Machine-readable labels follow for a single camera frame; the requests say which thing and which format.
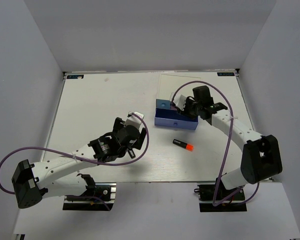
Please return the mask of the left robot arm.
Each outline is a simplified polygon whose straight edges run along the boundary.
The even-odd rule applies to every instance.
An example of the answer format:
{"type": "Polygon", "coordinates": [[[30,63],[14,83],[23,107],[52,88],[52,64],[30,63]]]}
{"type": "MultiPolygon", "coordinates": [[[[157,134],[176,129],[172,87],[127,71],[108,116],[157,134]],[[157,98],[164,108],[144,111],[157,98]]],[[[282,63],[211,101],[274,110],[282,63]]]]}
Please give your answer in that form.
{"type": "Polygon", "coordinates": [[[128,113],[127,119],[116,118],[113,129],[71,153],[57,152],[58,157],[30,163],[18,163],[12,176],[12,185],[19,209],[30,208],[42,199],[74,195],[89,200],[95,196],[93,178],[80,170],[96,166],[113,166],[115,160],[129,154],[131,161],[138,158],[134,149],[140,150],[149,141],[149,132],[140,112],[128,113]]]}

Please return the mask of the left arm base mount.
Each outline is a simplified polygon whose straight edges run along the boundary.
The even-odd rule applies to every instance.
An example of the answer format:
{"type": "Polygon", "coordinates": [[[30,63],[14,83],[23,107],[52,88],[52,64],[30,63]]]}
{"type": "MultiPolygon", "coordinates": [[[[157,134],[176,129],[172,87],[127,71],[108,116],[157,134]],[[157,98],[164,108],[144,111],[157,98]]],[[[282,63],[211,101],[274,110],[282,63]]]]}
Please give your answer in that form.
{"type": "Polygon", "coordinates": [[[108,212],[113,208],[116,198],[116,183],[96,183],[80,196],[67,195],[63,201],[64,211],[108,212]]]}

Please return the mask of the pink drawer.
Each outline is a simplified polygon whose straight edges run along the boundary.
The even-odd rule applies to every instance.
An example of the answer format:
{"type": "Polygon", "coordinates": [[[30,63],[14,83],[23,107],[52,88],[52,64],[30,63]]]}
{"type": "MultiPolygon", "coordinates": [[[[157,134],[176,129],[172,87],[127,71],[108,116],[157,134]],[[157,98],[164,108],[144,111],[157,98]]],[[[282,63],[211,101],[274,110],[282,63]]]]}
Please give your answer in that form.
{"type": "Polygon", "coordinates": [[[171,110],[173,110],[173,111],[177,111],[177,108],[176,108],[174,105],[171,105],[170,108],[171,108],[171,110]]]}

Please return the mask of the pink highlighter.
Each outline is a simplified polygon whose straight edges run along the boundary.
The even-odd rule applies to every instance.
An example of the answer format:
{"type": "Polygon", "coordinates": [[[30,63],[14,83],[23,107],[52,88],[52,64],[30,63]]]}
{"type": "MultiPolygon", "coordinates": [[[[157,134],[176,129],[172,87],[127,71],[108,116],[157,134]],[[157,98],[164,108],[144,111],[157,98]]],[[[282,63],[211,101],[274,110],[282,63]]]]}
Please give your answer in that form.
{"type": "Polygon", "coordinates": [[[131,159],[134,159],[136,157],[136,155],[132,149],[128,149],[127,152],[131,159]]]}

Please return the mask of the blue small drawer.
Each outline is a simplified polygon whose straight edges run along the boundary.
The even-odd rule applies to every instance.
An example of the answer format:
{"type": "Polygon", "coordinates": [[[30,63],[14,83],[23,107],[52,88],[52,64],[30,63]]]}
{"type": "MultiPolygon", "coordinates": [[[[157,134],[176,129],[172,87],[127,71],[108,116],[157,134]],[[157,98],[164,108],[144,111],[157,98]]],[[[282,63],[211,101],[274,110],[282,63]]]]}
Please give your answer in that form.
{"type": "Polygon", "coordinates": [[[171,109],[171,101],[165,100],[165,99],[156,99],[156,108],[170,110],[171,109]]]}

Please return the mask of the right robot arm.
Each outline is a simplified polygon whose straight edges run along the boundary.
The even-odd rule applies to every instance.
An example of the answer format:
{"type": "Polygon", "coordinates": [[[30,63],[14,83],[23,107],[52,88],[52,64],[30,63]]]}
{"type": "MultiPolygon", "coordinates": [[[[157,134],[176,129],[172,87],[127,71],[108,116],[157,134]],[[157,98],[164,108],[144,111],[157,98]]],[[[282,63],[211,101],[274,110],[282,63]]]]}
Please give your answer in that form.
{"type": "Polygon", "coordinates": [[[262,135],[236,119],[223,103],[215,103],[207,86],[195,87],[192,96],[179,94],[173,100],[178,113],[189,118],[200,117],[226,134],[242,152],[240,167],[224,174],[215,188],[226,200],[234,189],[257,184],[283,171],[279,142],[273,135],[262,135]]]}

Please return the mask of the orange highlighter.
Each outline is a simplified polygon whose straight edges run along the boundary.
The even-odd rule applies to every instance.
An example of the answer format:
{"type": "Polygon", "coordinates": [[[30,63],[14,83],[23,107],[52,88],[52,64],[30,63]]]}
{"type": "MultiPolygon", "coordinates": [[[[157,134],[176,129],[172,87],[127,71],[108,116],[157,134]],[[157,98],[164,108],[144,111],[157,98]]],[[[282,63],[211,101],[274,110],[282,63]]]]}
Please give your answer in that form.
{"type": "Polygon", "coordinates": [[[181,147],[181,148],[183,148],[183,149],[186,149],[186,150],[188,150],[188,151],[190,151],[190,152],[192,152],[192,151],[194,150],[194,146],[193,146],[193,145],[191,145],[191,144],[189,144],[189,143],[186,143],[186,142],[184,142],[184,141],[180,141],[180,140],[178,140],[178,139],[174,139],[174,140],[172,141],[172,143],[173,143],[174,145],[179,146],[179,147],[181,147]]]}

